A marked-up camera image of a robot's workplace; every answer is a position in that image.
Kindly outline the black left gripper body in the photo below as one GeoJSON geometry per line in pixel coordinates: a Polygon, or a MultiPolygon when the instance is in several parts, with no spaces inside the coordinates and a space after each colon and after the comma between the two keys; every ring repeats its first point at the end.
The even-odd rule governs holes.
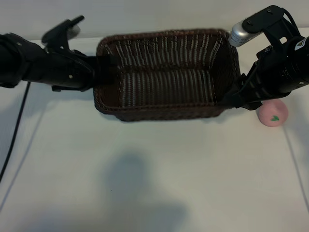
{"type": "Polygon", "coordinates": [[[95,56],[87,56],[82,52],[73,52],[75,55],[75,73],[78,75],[79,91],[86,91],[93,87],[96,80],[96,64],[95,56]]]}

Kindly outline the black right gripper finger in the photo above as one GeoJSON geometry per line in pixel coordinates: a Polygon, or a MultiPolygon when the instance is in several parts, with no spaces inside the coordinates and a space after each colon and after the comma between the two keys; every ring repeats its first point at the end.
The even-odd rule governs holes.
{"type": "Polygon", "coordinates": [[[252,101],[244,98],[240,99],[240,107],[247,110],[256,110],[262,105],[261,101],[252,101]]]}
{"type": "Polygon", "coordinates": [[[243,73],[235,82],[233,82],[231,88],[224,94],[221,100],[221,106],[229,108],[241,108],[240,99],[244,97],[244,91],[241,90],[247,81],[246,75],[243,73]]]}

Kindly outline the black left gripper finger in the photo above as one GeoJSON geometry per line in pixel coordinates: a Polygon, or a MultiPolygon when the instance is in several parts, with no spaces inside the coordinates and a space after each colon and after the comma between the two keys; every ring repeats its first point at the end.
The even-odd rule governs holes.
{"type": "Polygon", "coordinates": [[[110,85],[116,76],[116,59],[114,56],[96,56],[95,84],[110,85]]]}

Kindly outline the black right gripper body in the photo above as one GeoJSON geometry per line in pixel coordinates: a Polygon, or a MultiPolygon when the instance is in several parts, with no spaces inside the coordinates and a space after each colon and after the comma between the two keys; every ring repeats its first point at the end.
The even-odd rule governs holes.
{"type": "Polygon", "coordinates": [[[248,73],[248,100],[264,101],[290,94],[289,45],[289,42],[280,44],[280,49],[270,45],[256,54],[258,60],[248,73]]]}

